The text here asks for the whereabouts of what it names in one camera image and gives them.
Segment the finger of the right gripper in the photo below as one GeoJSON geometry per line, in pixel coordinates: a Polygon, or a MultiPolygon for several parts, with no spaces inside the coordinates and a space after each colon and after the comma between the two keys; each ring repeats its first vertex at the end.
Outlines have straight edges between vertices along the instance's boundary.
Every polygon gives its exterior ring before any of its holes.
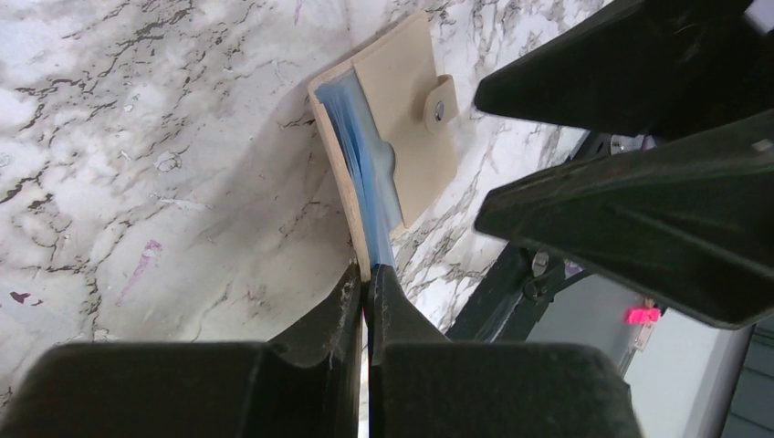
{"type": "Polygon", "coordinates": [[[773,114],[534,173],[489,192],[475,227],[709,326],[754,324],[773,312],[773,114]]]}
{"type": "Polygon", "coordinates": [[[773,111],[773,35],[746,1],[614,1],[483,78],[488,114],[666,140],[773,111]]]}

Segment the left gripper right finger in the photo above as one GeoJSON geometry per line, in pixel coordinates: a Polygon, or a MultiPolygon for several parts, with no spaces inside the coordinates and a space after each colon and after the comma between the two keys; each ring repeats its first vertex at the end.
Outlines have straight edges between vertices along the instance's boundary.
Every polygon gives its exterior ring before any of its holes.
{"type": "Polygon", "coordinates": [[[631,394],[598,349],[448,339],[391,266],[371,270],[373,437],[638,437],[631,394]]]}

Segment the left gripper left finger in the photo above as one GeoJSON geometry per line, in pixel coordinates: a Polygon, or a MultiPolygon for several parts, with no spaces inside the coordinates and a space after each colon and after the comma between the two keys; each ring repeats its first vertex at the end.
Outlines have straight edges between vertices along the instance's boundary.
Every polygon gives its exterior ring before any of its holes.
{"type": "Polygon", "coordinates": [[[4,437],[354,437],[361,273],[268,341],[69,343],[29,370],[4,437]]]}

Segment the beige card holder wallet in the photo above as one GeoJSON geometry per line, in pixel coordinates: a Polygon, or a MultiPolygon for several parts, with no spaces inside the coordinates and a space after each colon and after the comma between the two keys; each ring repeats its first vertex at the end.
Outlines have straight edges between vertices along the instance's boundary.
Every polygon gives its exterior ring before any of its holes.
{"type": "Polygon", "coordinates": [[[312,79],[309,103],[361,272],[394,263],[392,238],[454,179],[455,82],[436,71],[429,17],[407,16],[312,79]]]}

